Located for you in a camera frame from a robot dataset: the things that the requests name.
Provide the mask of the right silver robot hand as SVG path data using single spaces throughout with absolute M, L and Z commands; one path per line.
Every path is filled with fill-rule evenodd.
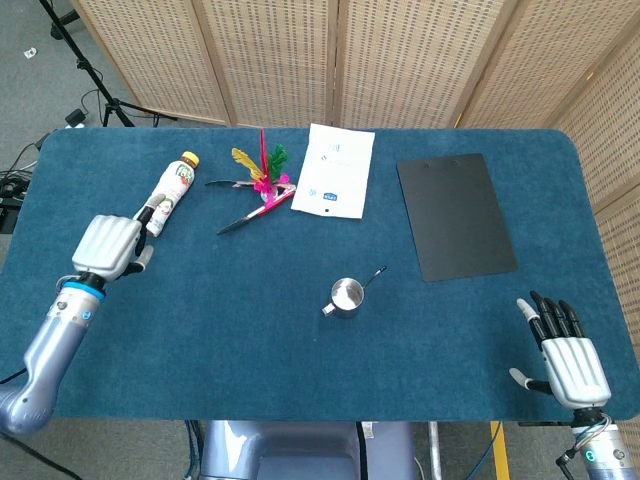
M 516 305 L 524 316 L 545 365 L 547 378 L 536 380 L 521 370 L 509 369 L 522 388 L 553 396 L 570 410 L 600 408 L 611 398 L 611 389 L 595 345 L 583 329 L 573 307 L 531 291 L 532 301 Z

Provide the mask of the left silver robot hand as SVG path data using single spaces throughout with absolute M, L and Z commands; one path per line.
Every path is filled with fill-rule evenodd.
M 76 272 L 108 283 L 144 271 L 154 253 L 146 244 L 147 224 L 164 199 L 164 194 L 150 197 L 134 218 L 96 215 L 72 256 Z

